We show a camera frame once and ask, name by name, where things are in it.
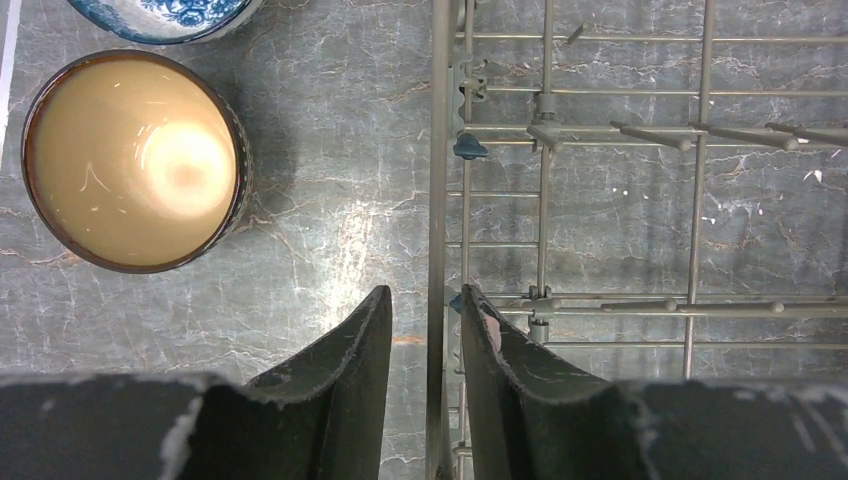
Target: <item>rack tine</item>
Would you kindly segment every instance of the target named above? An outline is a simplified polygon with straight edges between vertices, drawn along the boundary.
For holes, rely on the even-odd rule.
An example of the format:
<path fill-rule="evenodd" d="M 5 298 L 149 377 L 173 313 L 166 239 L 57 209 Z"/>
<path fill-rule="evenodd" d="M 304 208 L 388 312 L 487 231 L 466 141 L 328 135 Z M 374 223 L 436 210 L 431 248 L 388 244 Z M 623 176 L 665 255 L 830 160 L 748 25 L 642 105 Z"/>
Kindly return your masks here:
<path fill-rule="evenodd" d="M 545 144 L 554 153 L 562 153 L 565 150 L 565 144 L 557 140 L 556 136 L 548 133 L 548 129 L 542 125 L 530 125 L 527 127 L 527 133 Z"/>
<path fill-rule="evenodd" d="M 770 128 L 777 132 L 791 133 L 798 138 L 804 138 L 806 140 L 814 140 L 816 142 L 829 143 L 840 147 L 848 147 L 848 131 L 846 131 L 846 135 L 829 135 L 827 133 L 811 132 L 804 127 L 793 127 L 792 125 L 774 122 L 767 123 L 766 128 Z"/>
<path fill-rule="evenodd" d="M 660 145 L 676 148 L 681 152 L 686 152 L 692 148 L 692 141 L 688 138 L 677 138 L 670 135 L 663 135 L 661 133 L 646 132 L 644 130 L 631 127 L 624 122 L 616 122 L 615 120 L 611 121 L 610 125 L 617 128 L 622 135 L 627 135 L 628 137 L 638 138 L 648 142 L 659 143 Z"/>
<path fill-rule="evenodd" d="M 787 152 L 798 148 L 798 140 L 793 137 L 774 137 L 771 135 L 761 135 L 758 133 L 740 132 L 738 130 L 730 130 L 728 128 L 714 127 L 707 123 L 689 122 L 689 126 L 700 130 L 705 130 L 710 135 L 721 138 L 730 138 L 733 140 L 741 140 L 743 142 L 756 143 L 767 147 L 775 147 L 783 149 Z"/>
<path fill-rule="evenodd" d="M 589 29 L 589 23 L 588 22 L 581 23 L 580 26 L 577 27 L 576 30 L 574 30 L 574 33 L 572 33 L 568 37 L 568 40 L 566 40 L 565 43 L 571 45 L 572 43 L 576 42 L 577 39 L 580 38 L 580 35 L 583 35 L 583 30 L 588 30 L 588 29 Z"/>

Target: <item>gray marble surface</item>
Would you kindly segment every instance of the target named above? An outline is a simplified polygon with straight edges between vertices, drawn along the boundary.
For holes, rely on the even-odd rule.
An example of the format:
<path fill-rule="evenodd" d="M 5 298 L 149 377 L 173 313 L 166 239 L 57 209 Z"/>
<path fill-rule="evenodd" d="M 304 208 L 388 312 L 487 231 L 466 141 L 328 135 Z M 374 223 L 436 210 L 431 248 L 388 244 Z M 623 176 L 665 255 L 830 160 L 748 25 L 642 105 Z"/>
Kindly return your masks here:
<path fill-rule="evenodd" d="M 478 31 L 540 32 L 541 0 L 491 0 Z M 701 31 L 685 0 L 565 2 L 556 29 Z M 19 167 L 26 110 L 66 63 L 110 48 L 145 48 L 100 31 L 64 2 L 26 0 L 0 167 L 0 369 L 60 372 L 216 370 L 243 381 L 332 328 L 375 284 L 394 292 L 396 323 L 381 478 L 423 477 L 424 333 L 429 183 L 428 2 L 267 0 L 246 27 L 202 45 L 149 48 L 206 78 L 242 117 L 259 162 L 242 228 L 179 270 L 129 276 L 65 251 L 39 221 Z M 844 35 L 844 2 L 719 2 L 720 35 Z M 540 82 L 540 42 L 479 41 L 491 84 Z M 561 86 L 692 88 L 694 45 L 557 44 Z M 848 89 L 844 46 L 716 45 L 716 88 Z M 476 121 L 526 124 L 528 95 L 492 94 Z M 683 125 L 686 97 L 560 100 L 567 123 Z M 716 97 L 712 119 L 837 126 L 848 99 Z M 711 149 L 704 292 L 845 293 L 848 152 Z M 461 161 L 449 162 L 461 188 Z M 475 189 L 533 190 L 539 158 L 497 147 L 473 166 Z M 821 181 L 809 172 L 821 172 Z M 667 149 L 570 148 L 553 164 L 548 264 L 554 291 L 682 292 L 686 287 L 694 154 Z M 460 235 L 449 199 L 449 237 Z M 476 240 L 534 240 L 532 200 L 475 200 Z M 458 287 L 459 251 L 449 252 Z M 490 292 L 535 283 L 535 252 L 475 251 L 472 278 Z M 841 320 L 710 320 L 702 339 L 845 341 Z M 682 320 L 581 318 L 562 340 L 682 338 Z M 561 352 L 607 378 L 679 375 L 677 350 Z M 704 376 L 840 373 L 834 352 L 699 350 Z"/>

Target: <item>brown bowl rim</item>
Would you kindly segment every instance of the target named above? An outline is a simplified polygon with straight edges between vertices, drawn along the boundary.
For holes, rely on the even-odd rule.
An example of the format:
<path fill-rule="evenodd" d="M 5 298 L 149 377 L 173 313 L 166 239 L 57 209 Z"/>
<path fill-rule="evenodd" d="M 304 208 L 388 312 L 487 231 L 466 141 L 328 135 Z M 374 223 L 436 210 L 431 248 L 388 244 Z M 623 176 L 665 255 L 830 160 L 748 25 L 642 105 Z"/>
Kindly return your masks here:
<path fill-rule="evenodd" d="M 185 78 L 197 85 L 212 101 L 212 103 L 215 104 L 215 107 L 218 109 L 218 113 L 220 113 L 221 117 L 224 119 L 224 122 L 227 124 L 227 129 L 230 133 L 230 138 L 232 139 L 233 152 L 235 154 L 236 159 L 236 185 L 233 189 L 233 195 L 230 199 L 230 205 L 227 208 L 227 213 L 221 220 L 221 224 L 218 225 L 218 228 L 215 229 L 215 232 L 206 241 L 204 241 L 197 248 L 187 253 L 186 255 L 156 265 L 132 265 L 127 263 L 113 262 L 93 253 L 89 249 L 77 243 L 71 237 L 71 235 L 68 234 L 65 229 L 62 228 L 61 225 L 59 225 L 59 223 L 56 221 L 55 218 L 53 218 L 52 215 L 45 213 L 45 209 L 43 208 L 43 202 L 41 200 L 41 194 L 38 191 L 38 187 L 36 186 L 37 182 L 35 181 L 36 175 L 33 171 L 34 169 L 30 168 L 30 163 L 34 161 L 35 157 L 34 152 L 31 151 L 32 145 L 30 144 L 30 136 L 33 133 L 33 129 L 38 124 L 43 107 L 47 103 L 47 100 L 49 100 L 51 94 L 59 86 L 61 86 L 65 80 L 71 77 L 73 73 L 78 69 L 86 68 L 96 63 L 124 59 L 144 60 L 165 66 L 183 75 Z M 239 141 L 240 135 L 238 132 L 238 127 L 236 126 L 237 121 L 238 119 L 234 118 L 234 114 L 229 110 L 226 102 L 220 96 L 218 96 L 218 93 L 213 90 L 212 87 L 210 87 L 202 78 L 200 78 L 200 76 L 194 73 L 191 69 L 174 60 L 171 60 L 170 58 L 164 57 L 162 55 L 157 55 L 151 52 L 133 49 L 105 50 L 102 52 L 92 53 L 62 67 L 58 72 L 56 72 L 52 77 L 50 77 L 50 80 L 48 80 L 43 87 L 41 87 L 41 90 L 36 95 L 35 100 L 33 100 L 29 112 L 27 113 L 23 133 L 21 135 L 21 172 L 24 180 L 24 185 L 26 186 L 27 194 L 29 195 L 30 201 L 32 201 L 32 204 L 35 207 L 38 216 L 47 226 L 47 229 L 50 230 L 50 233 L 52 233 L 53 236 L 56 237 L 56 239 L 59 240 L 59 242 L 63 246 L 65 246 L 65 248 L 67 248 L 83 260 L 92 263 L 98 267 L 119 273 L 150 274 L 173 270 L 202 256 L 226 235 L 227 228 L 229 226 L 229 221 L 233 216 L 234 212 L 236 211 L 236 208 L 238 207 L 238 200 L 241 197 L 241 195 L 239 195 L 240 190 L 247 188 L 243 180 L 245 176 L 244 174 L 246 173 L 244 170 L 247 167 L 240 160 L 240 157 L 242 155 L 240 147 L 242 147 L 242 145 L 240 145 L 241 142 Z"/>

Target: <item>wire rack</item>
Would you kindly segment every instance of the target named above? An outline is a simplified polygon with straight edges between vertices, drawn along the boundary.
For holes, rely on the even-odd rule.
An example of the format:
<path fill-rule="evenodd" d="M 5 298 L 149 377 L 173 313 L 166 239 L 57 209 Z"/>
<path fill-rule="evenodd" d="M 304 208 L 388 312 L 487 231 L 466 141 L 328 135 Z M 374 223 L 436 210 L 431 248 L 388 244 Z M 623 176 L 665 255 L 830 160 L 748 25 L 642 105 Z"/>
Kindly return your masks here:
<path fill-rule="evenodd" d="M 767 123 L 765 127 L 749 128 L 710 123 L 711 98 L 719 96 L 749 96 L 762 98 L 843 98 L 845 90 L 753 90 L 714 89 L 711 86 L 713 45 L 721 43 L 761 45 L 829 45 L 848 44 L 844 36 L 758 36 L 718 37 L 714 35 L 716 1 L 705 0 L 703 35 L 610 35 L 593 34 L 592 26 L 583 23 L 571 32 L 554 32 L 554 1 L 545 0 L 544 33 L 480 33 L 474 30 L 475 0 L 465 5 L 449 0 L 433 2 L 433 83 L 431 132 L 431 203 L 430 203 L 430 269 L 428 299 L 428 380 L 427 380 L 427 478 L 467 478 L 471 456 L 468 437 L 465 386 L 459 386 L 458 405 L 447 408 L 445 376 L 450 372 L 446 363 L 445 333 L 445 264 L 446 249 L 460 252 L 460 281 L 469 283 L 471 252 L 475 249 L 532 249 L 536 251 L 535 285 L 527 285 L 524 292 L 487 292 L 493 301 L 505 304 L 500 312 L 505 315 L 526 316 L 529 335 L 550 348 L 585 349 L 682 349 L 682 377 L 693 372 L 693 356 L 699 347 L 724 349 L 818 349 L 848 350 L 848 343 L 835 342 L 699 342 L 696 341 L 701 318 L 846 318 L 848 297 L 832 295 L 781 295 L 757 294 L 702 294 L 701 279 L 702 232 L 708 220 L 704 213 L 705 173 L 708 146 L 713 148 L 760 148 L 784 151 L 836 151 L 848 146 L 848 133 L 840 128 L 805 129 L 800 125 Z M 456 31 L 457 11 L 464 8 L 464 25 Z M 487 85 L 487 93 L 532 95 L 535 104 L 533 118 L 526 124 L 475 123 L 472 83 L 464 83 L 465 96 L 461 108 L 464 126 L 462 134 L 470 134 L 480 144 L 502 147 L 533 147 L 540 152 L 541 177 L 538 190 L 472 190 L 472 163 L 465 160 L 462 168 L 462 189 L 447 189 L 447 157 L 456 142 L 451 131 L 450 111 L 455 107 L 452 97 L 456 83 L 451 81 L 453 69 L 464 68 L 466 80 L 473 78 L 471 63 L 460 65 L 458 54 L 470 58 L 474 54 L 474 41 L 483 40 L 540 40 L 543 43 L 542 85 L 495 86 Z M 645 44 L 695 44 L 700 47 L 700 84 L 697 89 L 635 90 L 621 88 L 566 88 L 555 86 L 553 79 L 554 42 L 640 42 Z M 570 95 L 627 95 L 631 97 L 697 97 L 697 118 L 686 125 L 632 126 L 615 120 L 608 125 L 566 125 L 557 120 L 556 97 Z M 600 140 L 573 139 L 571 135 L 603 135 Z M 554 155 L 572 146 L 599 147 L 663 147 L 680 152 L 694 150 L 694 192 L 691 212 L 691 230 L 688 256 L 688 288 L 683 293 L 569 293 L 552 292 L 549 284 L 549 205 L 551 202 L 550 178 Z M 462 202 L 461 239 L 448 241 L 446 237 L 446 199 L 457 197 Z M 538 232 L 535 241 L 498 242 L 473 241 L 471 232 L 471 205 L 474 201 L 513 199 L 538 202 Z M 682 341 L 627 341 L 590 342 L 557 341 L 551 339 L 550 325 L 566 317 L 679 317 L 684 318 L 685 334 Z M 461 355 L 457 372 L 462 374 Z M 449 439 L 448 413 L 458 414 L 459 438 Z M 446 445 L 458 445 L 451 453 Z M 456 458 L 455 470 L 450 465 Z"/>

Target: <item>bowl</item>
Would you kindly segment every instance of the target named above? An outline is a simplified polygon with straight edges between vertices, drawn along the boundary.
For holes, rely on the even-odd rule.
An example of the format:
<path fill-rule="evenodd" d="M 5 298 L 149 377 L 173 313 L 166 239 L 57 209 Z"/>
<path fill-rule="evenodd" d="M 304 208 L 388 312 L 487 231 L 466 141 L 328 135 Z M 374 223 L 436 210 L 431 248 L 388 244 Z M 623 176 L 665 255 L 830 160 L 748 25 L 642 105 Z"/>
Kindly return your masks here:
<path fill-rule="evenodd" d="M 22 171 L 39 216 L 81 258 L 155 273 L 208 252 L 247 204 L 252 159 L 235 113 L 188 68 L 112 50 L 36 96 Z"/>
<path fill-rule="evenodd" d="M 218 38 L 247 22 L 263 0 L 68 0 L 98 27 L 149 45 Z"/>

